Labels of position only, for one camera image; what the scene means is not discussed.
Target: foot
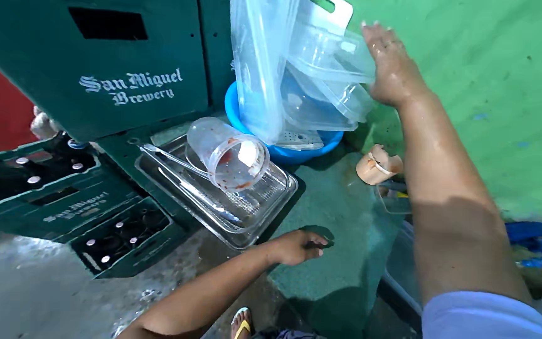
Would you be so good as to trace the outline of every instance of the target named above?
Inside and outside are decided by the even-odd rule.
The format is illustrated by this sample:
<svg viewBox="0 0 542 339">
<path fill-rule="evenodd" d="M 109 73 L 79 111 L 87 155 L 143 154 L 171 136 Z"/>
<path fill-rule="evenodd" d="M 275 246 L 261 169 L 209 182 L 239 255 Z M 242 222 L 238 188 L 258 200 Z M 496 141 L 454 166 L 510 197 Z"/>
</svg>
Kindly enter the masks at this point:
<svg viewBox="0 0 542 339">
<path fill-rule="evenodd" d="M 248 325 L 250 325 L 250 328 L 252 329 L 252 317 L 250 315 L 250 311 L 240 312 L 236 320 L 231 323 L 231 337 L 230 339 L 234 339 L 236 337 L 237 330 L 240 328 L 240 325 L 242 324 L 242 321 L 246 320 L 248 322 Z M 242 333 L 240 333 L 240 336 L 237 337 L 237 339 L 250 339 L 252 336 L 250 332 L 248 332 L 247 329 L 243 329 Z"/>
</svg>

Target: wet floor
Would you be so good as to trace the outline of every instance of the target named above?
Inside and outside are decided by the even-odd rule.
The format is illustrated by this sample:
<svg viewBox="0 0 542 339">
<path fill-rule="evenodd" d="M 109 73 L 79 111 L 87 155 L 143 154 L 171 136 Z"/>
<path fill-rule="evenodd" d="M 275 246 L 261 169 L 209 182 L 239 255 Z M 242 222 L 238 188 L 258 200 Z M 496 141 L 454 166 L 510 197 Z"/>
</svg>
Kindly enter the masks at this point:
<svg viewBox="0 0 542 339">
<path fill-rule="evenodd" d="M 178 286 L 237 254 L 202 229 L 136 277 L 93 280 L 68 246 L 0 233 L 0 339 L 113 338 Z M 256 329 L 310 329 L 261 276 L 204 337 L 228 338 L 242 306 L 252 309 Z"/>
</svg>

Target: stainless steel tray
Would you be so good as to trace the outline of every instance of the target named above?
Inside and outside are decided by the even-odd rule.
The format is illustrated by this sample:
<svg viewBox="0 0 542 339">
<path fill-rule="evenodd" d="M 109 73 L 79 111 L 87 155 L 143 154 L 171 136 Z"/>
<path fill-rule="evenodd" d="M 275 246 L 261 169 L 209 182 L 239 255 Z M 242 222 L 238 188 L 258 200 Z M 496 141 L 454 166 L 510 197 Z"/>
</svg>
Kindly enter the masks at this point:
<svg viewBox="0 0 542 339">
<path fill-rule="evenodd" d="M 187 138 L 183 135 L 160 148 L 188 161 L 185 157 L 186 145 Z M 220 190 L 210 181 L 160 153 L 145 151 L 135 164 L 137 169 L 196 220 L 237 250 L 245 249 L 256 242 L 298 189 L 296 179 L 273 163 L 259 182 L 239 194 Z M 223 216 L 211 205 L 223 206 L 230 215 L 235 215 L 240 221 L 230 221 L 231 218 Z"/>
</svg>

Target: metal tongs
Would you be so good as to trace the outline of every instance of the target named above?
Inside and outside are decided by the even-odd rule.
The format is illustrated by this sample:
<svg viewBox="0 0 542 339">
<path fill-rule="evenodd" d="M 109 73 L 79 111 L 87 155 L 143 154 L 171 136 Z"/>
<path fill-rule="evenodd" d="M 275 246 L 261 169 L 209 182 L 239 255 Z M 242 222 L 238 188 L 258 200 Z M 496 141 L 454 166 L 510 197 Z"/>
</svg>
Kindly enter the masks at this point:
<svg viewBox="0 0 542 339">
<path fill-rule="evenodd" d="M 194 173 L 194 174 L 196 174 L 196 175 L 210 181 L 209 178 L 208 178 L 208 173 L 206 171 L 203 171 L 202 169 L 198 168 L 194 164 L 194 162 L 192 160 L 190 161 L 190 158 L 187 156 L 187 153 L 188 153 L 187 150 L 186 150 L 185 154 L 186 154 L 186 158 L 187 158 L 188 161 L 186 162 L 186 161 L 184 161 L 184 160 L 182 160 L 180 158 L 177 158 L 176 156 L 170 154 L 169 152 L 161 149 L 160 147 L 156 147 L 156 146 L 152 145 L 151 143 L 145 143 L 143 145 L 140 145 L 139 149 L 144 153 L 160 153 L 165 158 L 168 158 L 169 160 L 174 161 L 174 162 L 176 162 L 177 164 L 179 164 L 181 166 L 184 166 L 190 172 L 192 172 L 192 173 Z M 237 216 L 235 216 L 233 213 L 229 212 L 223 206 L 220 206 L 217 202 L 214 202 L 211 198 L 206 196 L 206 194 L 203 194 L 198 188 L 195 188 L 191 183 L 189 183 L 188 181 L 183 179 L 180 175 L 177 175 L 173 171 L 165 171 L 165 172 L 163 172 L 161 168 L 159 168 L 158 170 L 162 173 L 162 175 L 167 177 L 167 179 L 169 179 L 169 180 L 170 180 L 170 178 L 167 176 L 167 173 L 170 173 L 171 175 L 173 175 L 174 178 L 176 178 L 176 180 L 179 181 L 179 184 L 184 189 L 189 191 L 193 196 L 196 196 L 197 198 L 199 198 L 202 202 L 204 202 L 212 210 L 217 212 L 219 214 L 219 216 L 223 217 L 225 220 L 229 220 L 229 221 L 231 221 L 232 223 L 234 223 L 236 225 L 240 225 L 242 223 L 242 220 L 240 220 Z M 260 203 L 248 193 L 242 193 L 242 192 L 226 192 L 226 193 L 234 194 L 234 195 L 248 201 L 253 206 L 260 205 Z"/>
</svg>

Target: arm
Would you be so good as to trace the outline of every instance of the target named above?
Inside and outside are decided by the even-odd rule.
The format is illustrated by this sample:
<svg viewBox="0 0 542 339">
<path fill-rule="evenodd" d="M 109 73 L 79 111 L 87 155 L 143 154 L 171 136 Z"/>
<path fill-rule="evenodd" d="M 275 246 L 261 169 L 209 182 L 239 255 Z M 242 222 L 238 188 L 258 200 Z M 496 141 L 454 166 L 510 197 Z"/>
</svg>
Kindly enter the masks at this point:
<svg viewBox="0 0 542 339">
<path fill-rule="evenodd" d="M 321 236 L 296 230 L 248 250 L 186 283 L 128 326 L 119 339 L 200 338 L 270 266 L 295 266 L 323 254 Z"/>
<path fill-rule="evenodd" d="M 392 30 L 363 27 L 376 61 L 374 99 L 399 112 L 424 304 L 450 291 L 485 291 L 530 304 L 499 210 L 438 97 Z"/>
</svg>

